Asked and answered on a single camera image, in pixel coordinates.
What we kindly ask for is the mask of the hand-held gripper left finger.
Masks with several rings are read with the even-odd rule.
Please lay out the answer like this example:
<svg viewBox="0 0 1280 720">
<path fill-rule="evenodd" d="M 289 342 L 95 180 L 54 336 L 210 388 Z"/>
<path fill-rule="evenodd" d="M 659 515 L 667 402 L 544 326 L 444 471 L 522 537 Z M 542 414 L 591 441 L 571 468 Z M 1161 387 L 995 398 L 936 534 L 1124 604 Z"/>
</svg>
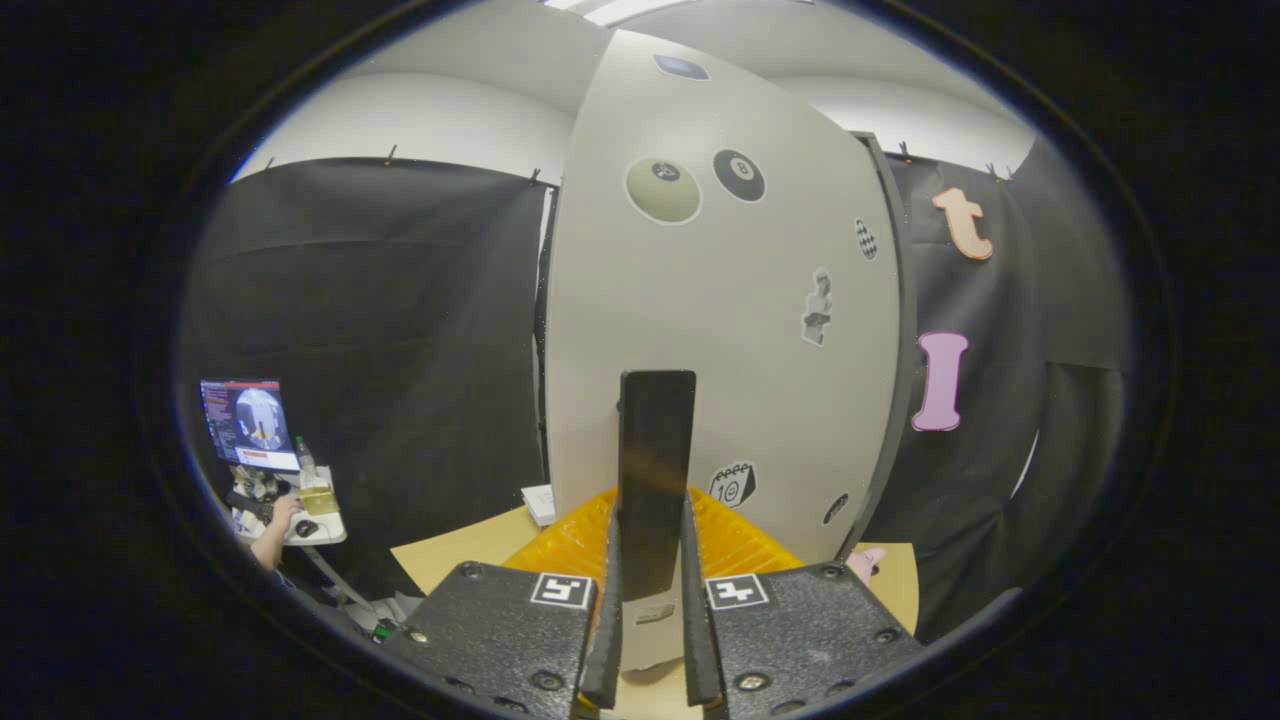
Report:
<svg viewBox="0 0 1280 720">
<path fill-rule="evenodd" d="M 499 710 L 594 719 L 623 648 L 618 491 L 570 512 L 506 565 L 465 561 L 384 641 L 393 661 Z"/>
</svg>

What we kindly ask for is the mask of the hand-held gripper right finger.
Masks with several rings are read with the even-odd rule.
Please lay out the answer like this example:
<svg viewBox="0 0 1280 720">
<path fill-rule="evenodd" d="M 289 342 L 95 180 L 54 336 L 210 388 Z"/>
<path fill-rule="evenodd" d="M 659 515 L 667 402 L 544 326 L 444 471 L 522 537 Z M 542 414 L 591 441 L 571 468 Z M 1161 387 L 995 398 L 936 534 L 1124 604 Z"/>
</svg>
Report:
<svg viewBox="0 0 1280 720">
<path fill-rule="evenodd" d="M 687 703 L 704 719 L 796 717 L 851 700 L 922 644 L 845 562 L 708 577 L 709 521 L 691 492 L 681 521 Z"/>
</svg>

